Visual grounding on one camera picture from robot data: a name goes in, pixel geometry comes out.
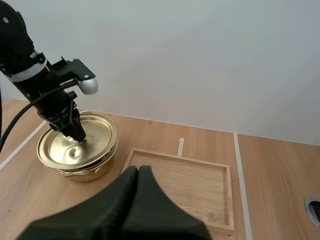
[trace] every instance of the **white wall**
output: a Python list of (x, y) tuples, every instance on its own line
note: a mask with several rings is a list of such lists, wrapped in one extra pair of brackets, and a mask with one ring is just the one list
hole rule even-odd
[(320, 145), (318, 0), (8, 2), (52, 63), (96, 74), (81, 108)]

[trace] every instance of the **tray rim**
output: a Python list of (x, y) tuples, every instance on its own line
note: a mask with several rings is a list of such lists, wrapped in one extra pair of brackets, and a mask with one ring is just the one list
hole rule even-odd
[(121, 173), (123, 173), (129, 166), (129, 164), (132, 161), (132, 156), (134, 153), (142, 153), (142, 154), (148, 154), (148, 155), (157, 155), (157, 156), (162, 156), (166, 158), (172, 158), (179, 160), (180, 162), (188, 162), (193, 165), (208, 165), (210, 168), (214, 167), (219, 167), (219, 168), (224, 168), (225, 173), (226, 173), (226, 210), (227, 210), (227, 222), (228, 224), (222, 224), (222, 223), (217, 223), (217, 222), (211, 222), (211, 221), (203, 221), (203, 223), (206, 225), (209, 231), (221, 233), (221, 234), (226, 234), (226, 235), (232, 235), (235, 231), (235, 224), (234, 224), (234, 212), (233, 212), (233, 200), (232, 200), (232, 187), (231, 187), (231, 174), (230, 174), (230, 166), (226, 164), (220, 164), (220, 163), (215, 163), (215, 162), (210, 162), (210, 161), (203, 161), (203, 160), (197, 160), (197, 159), (192, 159), (188, 157), (183, 157), (183, 156), (176, 156), (176, 155), (171, 155), (171, 154), (166, 154), (166, 153), (161, 153), (157, 151), (149, 151), (149, 150), (144, 150), (144, 149), (139, 149), (133, 147), (125, 161), (125, 164), (122, 168)]

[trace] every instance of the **gold pot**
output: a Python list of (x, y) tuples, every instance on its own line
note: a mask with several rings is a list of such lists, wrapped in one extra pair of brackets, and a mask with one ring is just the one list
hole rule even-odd
[(105, 174), (112, 165), (118, 147), (115, 122), (100, 113), (80, 113), (86, 138), (78, 142), (61, 132), (49, 129), (40, 138), (37, 155), (49, 168), (73, 181), (92, 181)]

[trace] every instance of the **white tape line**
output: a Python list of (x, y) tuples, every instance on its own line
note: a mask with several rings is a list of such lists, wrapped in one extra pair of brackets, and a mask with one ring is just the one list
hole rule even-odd
[(178, 148), (178, 156), (179, 157), (182, 157), (182, 151), (184, 150), (184, 142), (185, 142), (185, 139), (183, 137), (180, 138), (179, 140), (179, 148)]
[(0, 170), (27, 144), (27, 142), (45, 125), (43, 121), (1, 164)]
[(242, 163), (241, 163), (241, 155), (240, 155), (240, 148), (239, 148), (239, 141), (238, 141), (238, 133), (236, 133), (236, 132), (233, 133), (233, 140), (234, 140), (236, 165), (238, 166), (240, 192), (241, 192), (242, 209), (243, 209), (243, 217), (244, 217), (245, 235), (246, 235), (246, 240), (252, 240), (252, 231), (251, 231), (250, 216), (249, 216), (249, 209), (248, 209), (245, 178), (244, 178), (244, 172), (243, 172)]

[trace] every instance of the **wooden tray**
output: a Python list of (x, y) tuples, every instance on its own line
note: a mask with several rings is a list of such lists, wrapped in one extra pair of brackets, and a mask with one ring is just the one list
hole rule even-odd
[(204, 222), (209, 231), (231, 235), (234, 215), (228, 165), (132, 148), (129, 166), (149, 165), (165, 194), (181, 209)]

